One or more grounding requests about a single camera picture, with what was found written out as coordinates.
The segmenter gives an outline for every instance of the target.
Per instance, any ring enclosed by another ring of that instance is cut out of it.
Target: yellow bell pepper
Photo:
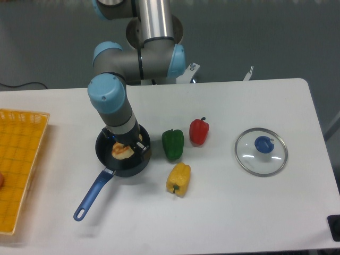
[[[189,165],[183,162],[178,163],[174,169],[172,169],[166,181],[168,191],[178,196],[184,196],[190,181],[190,171],[191,168]]]

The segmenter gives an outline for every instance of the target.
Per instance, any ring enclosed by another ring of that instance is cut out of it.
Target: red bell pepper
[[[190,124],[189,136],[193,143],[202,145],[208,135],[209,124],[205,122],[206,118],[196,119]]]

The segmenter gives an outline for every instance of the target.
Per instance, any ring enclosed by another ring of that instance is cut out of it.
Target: green bell pepper
[[[169,160],[179,159],[183,154],[184,135],[182,130],[168,130],[161,135],[164,152]]]

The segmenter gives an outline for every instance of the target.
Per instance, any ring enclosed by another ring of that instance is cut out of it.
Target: blue joint cap
[[[93,54],[93,61],[92,61],[92,65],[95,62],[96,57],[103,51],[105,51],[106,49],[120,49],[123,50],[122,46],[120,46],[118,43],[116,42],[111,42],[111,41],[105,41],[102,42],[100,44],[97,45],[97,47],[95,48],[95,52]]]
[[[90,82],[87,93],[94,108],[103,114],[115,113],[124,104],[126,92],[120,80],[113,74],[102,73]]]
[[[255,147],[261,153],[270,153],[274,149],[274,144],[271,143],[269,137],[261,136],[255,140]]]
[[[177,78],[185,72],[185,53],[182,45],[175,44],[167,78]]]
[[[100,11],[100,9],[99,9],[99,7],[97,5],[97,1],[96,0],[92,0],[92,6],[95,9],[96,14],[98,15],[98,17],[101,20],[109,20],[109,19],[105,18],[105,16],[101,13],[101,11]]]

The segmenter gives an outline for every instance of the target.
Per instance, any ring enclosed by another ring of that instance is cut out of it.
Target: black cable
[[[29,84],[39,84],[39,85],[44,86],[45,89],[48,89],[48,87],[45,84],[38,82],[38,81],[27,82],[27,83],[17,85],[17,86],[11,86],[11,85],[6,85],[6,84],[3,84],[3,83],[0,83],[1,86],[7,87],[7,88],[19,88],[19,87],[23,87],[23,86],[26,86],[26,85],[29,85]]]

